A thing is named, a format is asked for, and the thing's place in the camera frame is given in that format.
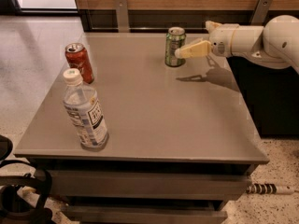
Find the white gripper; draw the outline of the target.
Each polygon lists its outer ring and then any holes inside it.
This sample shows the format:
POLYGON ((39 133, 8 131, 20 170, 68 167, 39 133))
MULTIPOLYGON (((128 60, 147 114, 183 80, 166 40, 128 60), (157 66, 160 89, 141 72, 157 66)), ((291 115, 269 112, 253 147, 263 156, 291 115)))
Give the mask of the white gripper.
POLYGON ((206 21, 206 30, 209 32, 211 43, 203 38, 195 39, 193 42, 176 49, 175 56, 178 59, 205 57, 212 51, 217 56, 231 57, 233 36, 238 28, 238 24, 206 21))

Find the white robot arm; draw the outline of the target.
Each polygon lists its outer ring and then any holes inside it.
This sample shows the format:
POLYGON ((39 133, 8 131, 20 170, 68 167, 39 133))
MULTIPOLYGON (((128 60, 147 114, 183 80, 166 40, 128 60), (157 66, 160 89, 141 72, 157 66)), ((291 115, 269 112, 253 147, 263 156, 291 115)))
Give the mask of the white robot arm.
POLYGON ((242 57, 267 68, 292 67, 299 74, 299 20, 293 16, 277 16, 265 26, 207 21, 206 29, 208 40, 194 40, 176 49, 175 56, 187 59, 213 53, 242 57))

